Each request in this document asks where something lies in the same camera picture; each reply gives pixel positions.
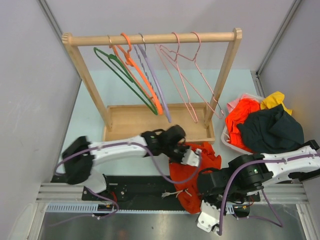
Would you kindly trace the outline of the orange shorts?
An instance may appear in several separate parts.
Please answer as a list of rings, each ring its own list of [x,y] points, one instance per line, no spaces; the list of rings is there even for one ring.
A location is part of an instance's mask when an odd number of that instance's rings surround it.
[[[197,187],[197,177],[199,172],[207,168],[220,169],[222,158],[216,155],[213,146],[205,141],[202,144],[188,144],[193,151],[200,149],[201,165],[199,168],[180,163],[170,163],[169,172],[170,178],[176,182],[182,182],[189,179],[188,182],[182,184],[175,184],[176,198],[179,200],[182,207],[190,214],[197,214],[201,211],[201,194]]]

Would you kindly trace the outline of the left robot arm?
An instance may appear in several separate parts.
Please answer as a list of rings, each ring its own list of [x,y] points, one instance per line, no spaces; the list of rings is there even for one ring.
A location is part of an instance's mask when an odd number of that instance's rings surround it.
[[[197,167],[199,156],[186,144],[186,133],[179,125],[167,130],[145,131],[137,136],[102,142],[90,142],[78,137],[64,150],[57,164],[64,167],[62,176],[69,185],[83,185],[100,200],[110,196],[111,188],[95,167],[113,160],[128,158],[155,158],[166,155],[171,162]]]

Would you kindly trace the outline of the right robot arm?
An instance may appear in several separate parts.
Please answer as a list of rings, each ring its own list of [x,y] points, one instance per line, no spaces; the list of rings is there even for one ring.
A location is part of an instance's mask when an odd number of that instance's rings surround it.
[[[230,161],[228,167],[204,168],[196,180],[201,206],[220,209],[226,187],[229,187],[226,200],[243,204],[266,186],[319,177],[319,149],[315,140],[309,140],[293,151],[243,154]]]

